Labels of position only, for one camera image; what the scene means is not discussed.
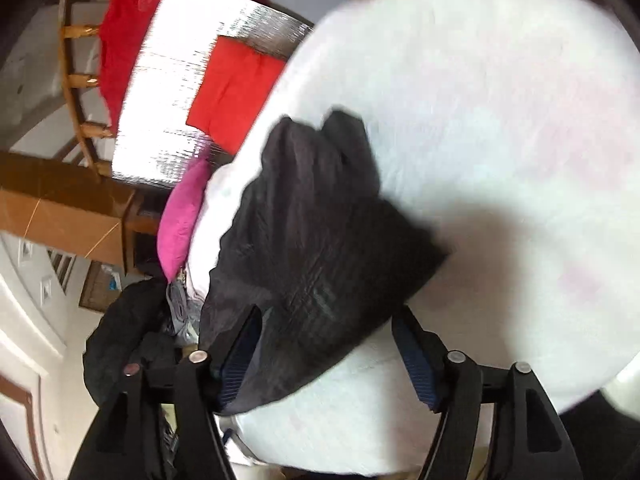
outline magenta cushion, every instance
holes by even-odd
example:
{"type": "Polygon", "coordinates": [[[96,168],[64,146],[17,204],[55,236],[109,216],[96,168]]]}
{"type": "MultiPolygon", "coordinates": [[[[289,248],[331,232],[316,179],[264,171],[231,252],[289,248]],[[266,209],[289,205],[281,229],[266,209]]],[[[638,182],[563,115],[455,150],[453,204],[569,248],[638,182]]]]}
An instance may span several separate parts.
{"type": "Polygon", "coordinates": [[[206,157],[193,159],[169,195],[158,227],[158,259],[169,281],[175,279],[187,259],[211,173],[206,157]]]}

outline silver reflective mat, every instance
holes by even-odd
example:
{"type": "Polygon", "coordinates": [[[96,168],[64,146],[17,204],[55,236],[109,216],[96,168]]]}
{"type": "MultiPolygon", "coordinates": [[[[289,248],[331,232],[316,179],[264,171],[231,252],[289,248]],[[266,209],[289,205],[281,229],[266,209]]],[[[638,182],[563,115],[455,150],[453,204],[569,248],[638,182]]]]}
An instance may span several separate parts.
{"type": "Polygon", "coordinates": [[[161,0],[122,107],[114,178],[172,188],[190,158],[217,148],[185,124],[218,36],[287,59],[311,27],[251,0],[161,0]]]}

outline round metal bolt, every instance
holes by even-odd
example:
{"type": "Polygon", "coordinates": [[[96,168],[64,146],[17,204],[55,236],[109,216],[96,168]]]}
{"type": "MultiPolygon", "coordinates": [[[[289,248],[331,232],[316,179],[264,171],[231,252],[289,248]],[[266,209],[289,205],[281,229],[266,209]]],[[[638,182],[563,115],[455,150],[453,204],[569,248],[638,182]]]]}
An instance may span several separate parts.
{"type": "Polygon", "coordinates": [[[516,363],[516,370],[521,374],[528,374],[531,371],[531,365],[524,361],[518,361],[516,363]]]}
{"type": "Polygon", "coordinates": [[[209,356],[204,350],[196,350],[195,352],[191,352],[191,354],[189,354],[189,361],[191,361],[192,363],[201,363],[207,357],[209,356]]]}
{"type": "Polygon", "coordinates": [[[447,354],[447,359],[452,363],[460,364],[466,361],[466,355],[458,350],[452,350],[447,354]]]}
{"type": "Polygon", "coordinates": [[[137,374],[140,371],[140,365],[138,363],[129,363],[124,367],[124,374],[127,377],[137,374]]]}

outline red cloth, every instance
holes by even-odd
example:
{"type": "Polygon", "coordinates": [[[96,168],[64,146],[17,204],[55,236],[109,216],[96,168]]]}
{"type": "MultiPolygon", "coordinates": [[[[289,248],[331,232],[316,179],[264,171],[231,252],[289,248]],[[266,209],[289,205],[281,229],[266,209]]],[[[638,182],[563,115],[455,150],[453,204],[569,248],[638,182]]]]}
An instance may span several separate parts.
{"type": "Polygon", "coordinates": [[[160,0],[111,0],[100,26],[100,93],[118,131],[122,103],[146,30],[160,0]]]}
{"type": "Polygon", "coordinates": [[[244,43],[219,36],[187,124],[235,155],[284,65],[244,43]]]}

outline folded red cloth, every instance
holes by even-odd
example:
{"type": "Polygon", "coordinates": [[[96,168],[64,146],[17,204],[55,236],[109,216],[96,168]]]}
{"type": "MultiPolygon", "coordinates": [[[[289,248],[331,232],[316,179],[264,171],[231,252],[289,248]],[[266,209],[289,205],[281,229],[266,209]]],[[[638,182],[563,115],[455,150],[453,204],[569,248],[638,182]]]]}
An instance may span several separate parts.
{"type": "Polygon", "coordinates": [[[111,0],[100,26],[100,94],[118,130],[129,78],[160,0],[111,0]]]}
{"type": "Polygon", "coordinates": [[[235,155],[285,63],[238,40],[219,36],[187,124],[235,155]]]}

